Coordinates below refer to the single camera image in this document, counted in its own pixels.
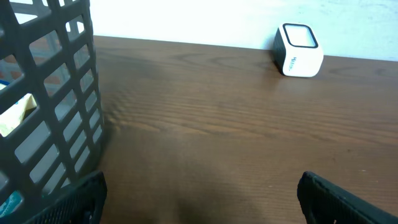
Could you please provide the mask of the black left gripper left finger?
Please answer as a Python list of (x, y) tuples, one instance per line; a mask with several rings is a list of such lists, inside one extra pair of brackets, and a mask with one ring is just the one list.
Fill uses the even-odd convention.
[(101, 220), (107, 186), (95, 171), (69, 186), (52, 204), (28, 219), (28, 224), (97, 224)]

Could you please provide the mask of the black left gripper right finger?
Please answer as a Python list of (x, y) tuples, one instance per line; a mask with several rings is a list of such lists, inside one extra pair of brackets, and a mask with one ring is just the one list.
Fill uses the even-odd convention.
[(310, 171), (299, 180), (297, 198), (307, 223), (397, 223), (396, 216)]

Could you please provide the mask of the yellow snack bag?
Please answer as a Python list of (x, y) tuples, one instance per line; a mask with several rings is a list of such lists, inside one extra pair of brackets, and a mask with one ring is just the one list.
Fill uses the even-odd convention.
[(34, 110), (37, 103), (31, 93), (23, 96), (18, 102), (1, 114), (1, 136), (6, 137), (20, 125), (27, 112)]

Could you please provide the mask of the pale teal snack packet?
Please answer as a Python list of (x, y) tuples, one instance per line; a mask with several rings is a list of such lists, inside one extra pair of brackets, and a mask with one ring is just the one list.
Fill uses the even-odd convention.
[(20, 194), (19, 191), (14, 191), (10, 196), (6, 199), (6, 201), (1, 205), (1, 215), (3, 218), (5, 216), (10, 215), (15, 212), (23, 203), (24, 198)]

